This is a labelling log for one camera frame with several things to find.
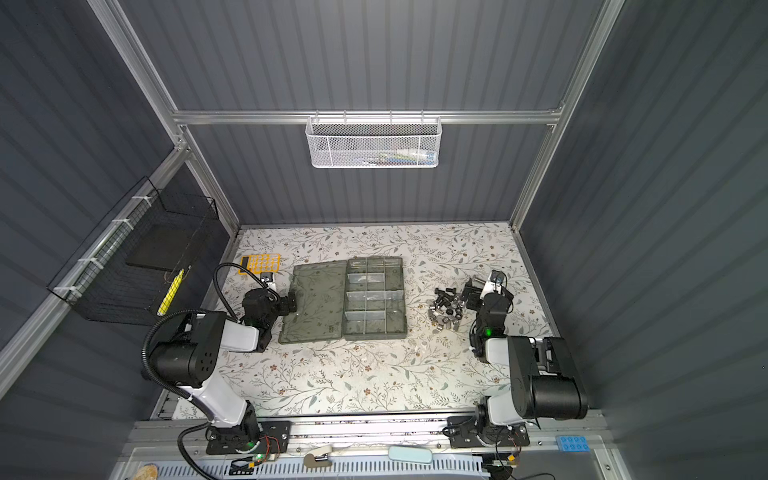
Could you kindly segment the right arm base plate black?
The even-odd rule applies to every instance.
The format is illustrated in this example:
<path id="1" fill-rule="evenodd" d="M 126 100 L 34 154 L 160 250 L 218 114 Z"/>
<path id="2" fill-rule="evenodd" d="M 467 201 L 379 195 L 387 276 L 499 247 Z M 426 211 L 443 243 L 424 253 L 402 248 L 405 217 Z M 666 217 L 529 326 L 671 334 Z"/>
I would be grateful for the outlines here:
<path id="1" fill-rule="evenodd" d="M 530 445 L 524 424 L 516 426 L 481 426 L 475 415 L 458 415 L 447 418 L 441 430 L 454 449 L 503 447 L 518 449 Z"/>

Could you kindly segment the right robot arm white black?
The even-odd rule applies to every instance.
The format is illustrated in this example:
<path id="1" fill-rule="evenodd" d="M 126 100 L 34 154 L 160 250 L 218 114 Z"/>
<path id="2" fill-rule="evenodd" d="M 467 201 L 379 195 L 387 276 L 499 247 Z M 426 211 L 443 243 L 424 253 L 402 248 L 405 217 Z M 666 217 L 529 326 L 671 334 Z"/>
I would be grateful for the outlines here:
<path id="1" fill-rule="evenodd" d="M 512 294 L 505 289 L 471 295 L 467 308 L 476 313 L 469 331 L 473 355 L 507 372 L 508 388 L 484 397 L 476 408 L 474 430 L 479 438 L 527 420 L 586 417 L 588 396 L 563 338 L 506 334 Z"/>

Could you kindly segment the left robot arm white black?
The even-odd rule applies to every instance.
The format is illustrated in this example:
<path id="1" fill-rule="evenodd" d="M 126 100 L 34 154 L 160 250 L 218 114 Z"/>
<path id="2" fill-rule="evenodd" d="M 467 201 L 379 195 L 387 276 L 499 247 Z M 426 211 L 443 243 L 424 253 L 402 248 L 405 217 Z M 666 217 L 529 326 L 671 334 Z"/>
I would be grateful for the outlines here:
<path id="1" fill-rule="evenodd" d="M 297 309 L 295 294 L 268 289 L 248 291 L 244 316 L 225 311 L 187 310 L 168 314 L 150 329 L 141 350 L 144 375 L 195 406 L 205 415 L 209 438 L 230 442 L 242 451 L 263 437 L 253 404 L 235 393 L 218 372 L 221 350 L 263 353 L 278 318 Z"/>

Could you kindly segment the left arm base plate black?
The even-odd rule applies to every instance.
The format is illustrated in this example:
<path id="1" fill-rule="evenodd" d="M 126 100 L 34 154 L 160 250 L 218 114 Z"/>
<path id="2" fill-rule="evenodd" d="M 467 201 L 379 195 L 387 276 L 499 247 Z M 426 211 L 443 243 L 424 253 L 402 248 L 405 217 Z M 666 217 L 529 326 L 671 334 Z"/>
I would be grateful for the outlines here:
<path id="1" fill-rule="evenodd" d="M 247 426 L 233 428 L 208 427 L 206 453 L 208 455 L 277 455 L 287 451 L 292 423 L 289 421 L 261 421 L 251 430 Z"/>

